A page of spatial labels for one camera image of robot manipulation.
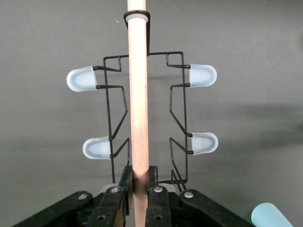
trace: screw head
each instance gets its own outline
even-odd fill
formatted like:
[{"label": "screw head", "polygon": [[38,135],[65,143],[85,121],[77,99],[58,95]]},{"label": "screw head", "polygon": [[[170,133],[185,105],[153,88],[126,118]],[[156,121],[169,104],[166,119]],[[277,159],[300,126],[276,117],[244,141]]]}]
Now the screw head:
[{"label": "screw head", "polygon": [[111,193],[117,193],[119,191],[118,187],[114,187],[110,190]]},{"label": "screw head", "polygon": [[81,194],[79,197],[78,197],[78,200],[84,200],[87,198],[87,194]]},{"label": "screw head", "polygon": [[155,188],[154,188],[154,191],[157,192],[157,193],[159,193],[159,192],[162,192],[163,189],[162,189],[162,187],[159,187],[159,186],[158,186],[158,187],[155,187]]},{"label": "screw head", "polygon": [[194,197],[194,194],[191,192],[186,192],[186,193],[184,193],[184,196],[185,196],[185,198],[191,199]]}]

